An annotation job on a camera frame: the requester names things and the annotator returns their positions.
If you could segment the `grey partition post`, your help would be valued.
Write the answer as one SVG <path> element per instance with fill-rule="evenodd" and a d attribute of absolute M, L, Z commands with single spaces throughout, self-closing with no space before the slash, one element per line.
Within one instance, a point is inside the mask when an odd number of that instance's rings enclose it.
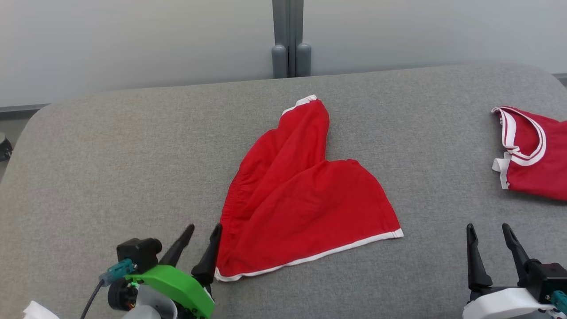
<path fill-rule="evenodd" d="M 303 40 L 304 0 L 271 0 L 275 45 L 273 78 L 309 77 L 311 45 Z"/>

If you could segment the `grey fabric sofa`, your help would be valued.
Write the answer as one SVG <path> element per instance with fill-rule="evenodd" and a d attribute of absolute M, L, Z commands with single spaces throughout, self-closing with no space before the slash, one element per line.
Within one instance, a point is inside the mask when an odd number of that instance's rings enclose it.
<path fill-rule="evenodd" d="M 308 95 L 330 115 L 326 155 L 352 158 L 387 194 L 404 237 L 212 287 L 217 319 L 461 319 L 466 225 L 494 285 L 518 277 L 508 223 L 531 258 L 567 268 L 567 202 L 503 190 L 493 107 L 567 120 L 567 89 L 537 67 L 488 64 L 130 89 L 46 106 L 0 182 L 0 319 L 36 301 L 79 319 L 115 248 L 200 260 L 245 154 Z"/>

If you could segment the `grey caster wheel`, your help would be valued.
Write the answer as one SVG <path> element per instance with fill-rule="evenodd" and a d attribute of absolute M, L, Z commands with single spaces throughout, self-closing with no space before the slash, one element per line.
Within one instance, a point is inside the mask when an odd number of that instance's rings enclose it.
<path fill-rule="evenodd" d="M 12 157 L 13 147 L 4 132 L 0 132 L 0 162 L 8 161 Z"/>

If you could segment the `red shorts with white hem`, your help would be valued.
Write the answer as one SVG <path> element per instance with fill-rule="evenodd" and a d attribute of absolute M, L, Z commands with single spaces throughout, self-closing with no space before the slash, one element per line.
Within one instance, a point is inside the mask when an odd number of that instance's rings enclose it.
<path fill-rule="evenodd" d="M 381 184 L 358 161 L 326 159 L 330 116 L 316 95 L 282 112 L 229 185 L 215 279 L 237 281 L 402 238 Z"/>

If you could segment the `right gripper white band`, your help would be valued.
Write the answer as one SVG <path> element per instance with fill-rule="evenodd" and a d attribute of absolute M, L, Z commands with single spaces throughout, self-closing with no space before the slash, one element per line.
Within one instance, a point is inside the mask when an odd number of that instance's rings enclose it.
<path fill-rule="evenodd" d="M 502 224 L 506 246 L 513 256 L 518 286 L 526 286 L 530 258 L 512 227 Z M 492 287 L 478 250 L 478 237 L 473 224 L 466 226 L 466 256 L 470 301 L 462 311 L 462 319 L 558 319 L 558 290 L 547 289 L 532 294 L 527 288 Z"/>

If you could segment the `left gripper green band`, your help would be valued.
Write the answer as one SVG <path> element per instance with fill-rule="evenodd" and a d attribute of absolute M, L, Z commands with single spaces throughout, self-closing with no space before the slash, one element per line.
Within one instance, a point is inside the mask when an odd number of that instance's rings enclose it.
<path fill-rule="evenodd" d="M 217 224 L 211 232 L 209 244 L 200 262 L 191 270 L 191 275 L 176 268 L 183 250 L 192 238 L 195 226 L 189 224 L 184 232 L 166 251 L 159 265 L 143 274 L 127 274 L 126 280 L 147 285 L 165 295 L 184 309 L 188 309 L 197 319 L 210 319 L 215 302 L 203 286 L 210 286 L 215 278 L 215 269 L 221 243 L 222 225 Z"/>

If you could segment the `red jersey with white trim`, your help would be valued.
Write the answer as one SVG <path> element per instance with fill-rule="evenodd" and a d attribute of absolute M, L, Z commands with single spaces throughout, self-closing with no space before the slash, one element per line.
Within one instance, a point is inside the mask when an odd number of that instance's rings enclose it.
<path fill-rule="evenodd" d="M 510 106 L 491 112 L 505 149 L 492 165 L 502 189 L 567 202 L 567 121 Z"/>

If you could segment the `dark grey wall baseboard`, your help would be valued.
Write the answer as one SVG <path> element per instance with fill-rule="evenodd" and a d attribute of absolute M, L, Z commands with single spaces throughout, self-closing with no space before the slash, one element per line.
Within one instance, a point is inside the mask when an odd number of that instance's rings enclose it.
<path fill-rule="evenodd" d="M 47 104 L 16 105 L 0 107 L 0 121 L 18 117 L 32 117 L 37 111 L 46 107 Z"/>

